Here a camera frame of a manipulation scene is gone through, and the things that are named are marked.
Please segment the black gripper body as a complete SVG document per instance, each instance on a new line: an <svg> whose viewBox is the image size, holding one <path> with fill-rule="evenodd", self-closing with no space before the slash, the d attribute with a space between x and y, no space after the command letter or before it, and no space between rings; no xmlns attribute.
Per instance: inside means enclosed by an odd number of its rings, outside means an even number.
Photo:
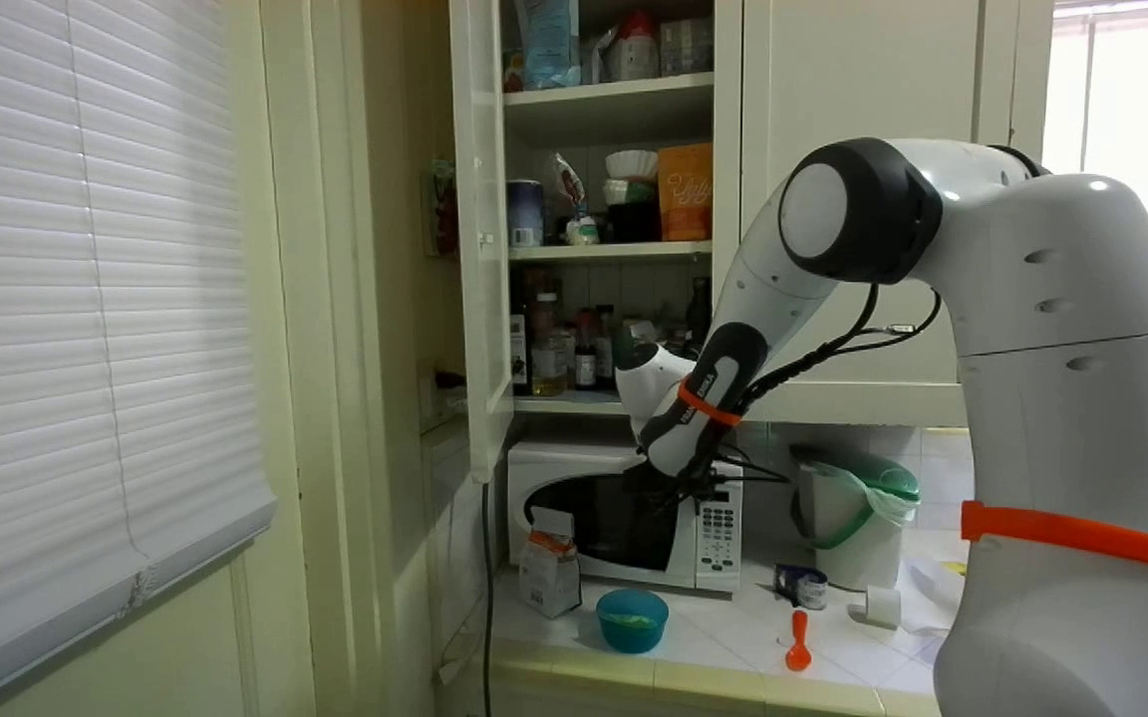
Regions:
<svg viewBox="0 0 1148 717"><path fill-rule="evenodd" d="M738 483L743 483L743 471L727 461L711 461L707 471L691 477L672 477L656 461L637 461L632 471L632 485L637 490L634 514L637 518L672 514L691 498L717 498L727 485L738 485Z"/></svg>

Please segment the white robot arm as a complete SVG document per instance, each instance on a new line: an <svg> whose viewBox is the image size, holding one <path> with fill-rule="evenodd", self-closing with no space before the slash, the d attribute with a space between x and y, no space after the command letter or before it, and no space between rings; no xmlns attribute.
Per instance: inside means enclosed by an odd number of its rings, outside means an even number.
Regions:
<svg viewBox="0 0 1148 717"><path fill-rule="evenodd" d="M1148 212L1009 149L840 141L743 243L698 366L646 412L687 477L834 283L929 283L952 320L977 485L935 664L945 717L1148 717Z"/></svg>

